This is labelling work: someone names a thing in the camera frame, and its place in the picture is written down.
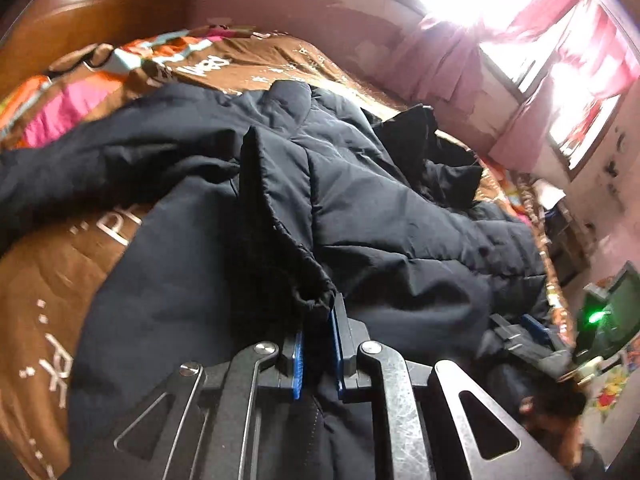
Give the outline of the dark navy padded jacket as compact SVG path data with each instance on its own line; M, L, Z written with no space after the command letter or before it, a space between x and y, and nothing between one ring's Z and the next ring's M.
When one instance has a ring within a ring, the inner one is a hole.
M168 84L35 150L1 157L1 247L89 214L145 209L93 297L68 378L70 466L186 362L227 363L303 334L299 397L262 393L247 479L378 479L372 408L338 395L331 312L408 361L458 364L521 419L556 382L506 351L490 316L548 322L532 231L475 193L474 155L426 106L375 122L341 96L279 80L238 96Z

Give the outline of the dark bedside cabinet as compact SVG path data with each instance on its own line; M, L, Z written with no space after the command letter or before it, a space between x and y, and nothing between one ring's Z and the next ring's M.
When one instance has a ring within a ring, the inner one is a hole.
M564 198L544 213L544 232L556 277L562 287L567 286L590 268L590 245L585 230Z

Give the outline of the white paper on cabinet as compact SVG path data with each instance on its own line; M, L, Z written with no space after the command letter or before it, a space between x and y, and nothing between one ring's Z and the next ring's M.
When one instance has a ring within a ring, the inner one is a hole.
M562 188L557 188L544 179L536 180L533 183L533 189L538 203L545 210L552 210L566 196Z

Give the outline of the pink curtain right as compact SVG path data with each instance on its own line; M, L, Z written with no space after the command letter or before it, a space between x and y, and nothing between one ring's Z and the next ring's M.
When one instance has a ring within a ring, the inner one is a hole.
M554 79L548 75L514 113L506 130L490 149L491 163L506 170L530 174L547 142L558 110Z

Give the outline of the pink curtain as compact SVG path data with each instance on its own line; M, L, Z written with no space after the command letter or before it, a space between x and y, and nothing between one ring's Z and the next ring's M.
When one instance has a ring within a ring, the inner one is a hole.
M491 163L506 170L530 174L547 142L558 110L554 79L548 75L514 113L506 130L490 149Z
M482 66L475 27L426 18L393 50L381 81L407 101L444 102L469 115L482 90Z

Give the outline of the brown colourful cartoon bedspread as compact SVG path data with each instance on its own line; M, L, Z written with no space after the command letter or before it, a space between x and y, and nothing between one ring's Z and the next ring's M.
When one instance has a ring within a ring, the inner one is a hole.
M378 117L398 111L307 41L201 27L120 47L89 44L62 56L2 102L2 150L42 148L150 92L167 75L231 93L279 79L305 81ZM144 216L144 208L134 207L56 222L2 257L1 441L11 453L3 478L24 472L54 479L67 468L67 387L81 325Z

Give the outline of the pink curtain left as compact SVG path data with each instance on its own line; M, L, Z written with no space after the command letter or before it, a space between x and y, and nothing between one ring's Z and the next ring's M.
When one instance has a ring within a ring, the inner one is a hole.
M426 18L393 50L381 81L407 101L444 102L469 115L482 90L482 66L475 27Z

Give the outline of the dark-framed window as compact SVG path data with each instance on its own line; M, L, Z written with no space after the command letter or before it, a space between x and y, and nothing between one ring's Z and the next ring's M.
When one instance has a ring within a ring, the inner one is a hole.
M547 139L570 169L603 109L639 79L638 56L599 0L405 1L421 12L419 24L431 18L475 27L482 73L494 70L518 96L518 108L552 76L559 110Z

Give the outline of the brown wooden headboard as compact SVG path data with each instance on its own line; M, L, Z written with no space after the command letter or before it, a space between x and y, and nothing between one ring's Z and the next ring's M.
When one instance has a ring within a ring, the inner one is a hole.
M1 21L1 94L89 44L124 44L186 24L189 0L28 0Z

